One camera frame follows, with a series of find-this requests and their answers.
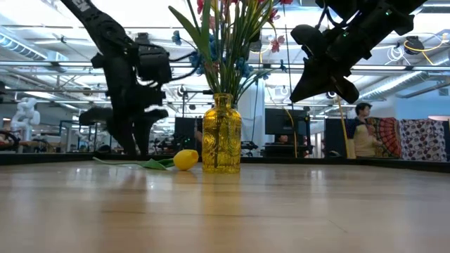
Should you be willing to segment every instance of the desk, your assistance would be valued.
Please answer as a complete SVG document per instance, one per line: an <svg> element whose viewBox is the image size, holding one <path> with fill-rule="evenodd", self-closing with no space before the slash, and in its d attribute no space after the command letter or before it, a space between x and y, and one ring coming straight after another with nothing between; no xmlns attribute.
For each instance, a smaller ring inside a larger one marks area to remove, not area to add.
<svg viewBox="0 0 450 253"><path fill-rule="evenodd" d="M2 252L447 253L450 176L243 164L240 175L2 166Z"/></svg>
<svg viewBox="0 0 450 253"><path fill-rule="evenodd" d="M305 152L308 151L308 146L298 145L297 152L298 157L304 157ZM264 156L265 157L294 157L294 145L289 144L277 144L271 143L264 146Z"/></svg>

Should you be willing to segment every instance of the person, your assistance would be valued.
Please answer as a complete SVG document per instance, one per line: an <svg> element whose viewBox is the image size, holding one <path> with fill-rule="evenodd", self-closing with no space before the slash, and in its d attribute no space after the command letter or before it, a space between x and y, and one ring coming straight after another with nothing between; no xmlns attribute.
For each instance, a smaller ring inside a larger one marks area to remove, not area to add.
<svg viewBox="0 0 450 253"><path fill-rule="evenodd" d="M356 118L348 124L350 159L375 157L375 147L383 144L373 136L373 127L367 122L371 108L372 105L368 103L358 104L355 108Z"/></svg>

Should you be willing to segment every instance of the white robot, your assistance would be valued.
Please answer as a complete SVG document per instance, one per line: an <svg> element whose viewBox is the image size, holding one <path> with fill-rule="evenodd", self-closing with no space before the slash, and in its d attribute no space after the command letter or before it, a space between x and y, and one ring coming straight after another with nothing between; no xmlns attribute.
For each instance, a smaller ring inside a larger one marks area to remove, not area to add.
<svg viewBox="0 0 450 253"><path fill-rule="evenodd" d="M17 112L11 120L11 131L20 132L16 136L21 141L31 141L32 125L38 125L41 121L41 114L34 110L36 103L35 98L22 98L17 104Z"/></svg>

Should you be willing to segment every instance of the colorful tapestry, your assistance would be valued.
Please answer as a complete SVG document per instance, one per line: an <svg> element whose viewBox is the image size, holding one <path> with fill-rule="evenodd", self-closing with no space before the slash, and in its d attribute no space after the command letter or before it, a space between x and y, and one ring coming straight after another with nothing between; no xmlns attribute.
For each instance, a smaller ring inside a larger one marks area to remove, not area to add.
<svg viewBox="0 0 450 253"><path fill-rule="evenodd" d="M400 121L404 160L446 162L444 126L432 119Z"/></svg>
<svg viewBox="0 0 450 253"><path fill-rule="evenodd" d="M382 158L401 158L399 122L395 118L368 118L372 126L369 132L383 145L376 147L375 156Z"/></svg>

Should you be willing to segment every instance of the yellow glass vase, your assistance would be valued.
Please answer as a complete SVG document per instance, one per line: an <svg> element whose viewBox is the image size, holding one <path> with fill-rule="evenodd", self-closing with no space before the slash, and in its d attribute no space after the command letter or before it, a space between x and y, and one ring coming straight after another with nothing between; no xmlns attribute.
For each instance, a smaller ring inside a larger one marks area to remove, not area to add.
<svg viewBox="0 0 450 253"><path fill-rule="evenodd" d="M215 107L203 117L203 171L235 174L240 172L239 112L231 108L231 94L214 94Z"/></svg>

